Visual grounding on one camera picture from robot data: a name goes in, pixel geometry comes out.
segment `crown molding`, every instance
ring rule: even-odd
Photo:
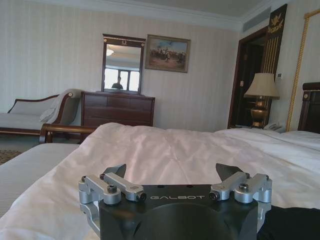
[[[240,17],[232,17],[209,12],[195,11],[178,7],[169,7],[157,4],[136,1],[112,0],[27,0],[38,3],[47,3],[76,7],[80,9],[122,13],[130,16],[140,16],[151,19],[181,22],[191,25],[217,27],[240,32],[242,21]]]
[[[284,4],[291,2],[292,0],[265,0],[247,11],[241,18],[240,21],[242,24],[254,18],[258,14],[262,13],[267,8],[271,7],[271,12],[281,7]]]

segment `framed painting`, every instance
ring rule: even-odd
[[[145,68],[173,72],[188,72],[191,40],[148,35]]]

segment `dresser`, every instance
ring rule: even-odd
[[[106,123],[152,126],[155,98],[138,94],[82,92],[81,125]]]

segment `white duvet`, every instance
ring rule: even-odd
[[[108,123],[13,203],[0,218],[0,239],[98,239],[80,211],[78,181],[124,163],[125,178],[136,184],[214,184],[221,181],[216,163],[238,166],[270,176],[273,205],[320,209],[318,134]]]

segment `wooden headboard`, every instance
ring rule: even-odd
[[[304,83],[298,130],[320,134],[320,82]]]

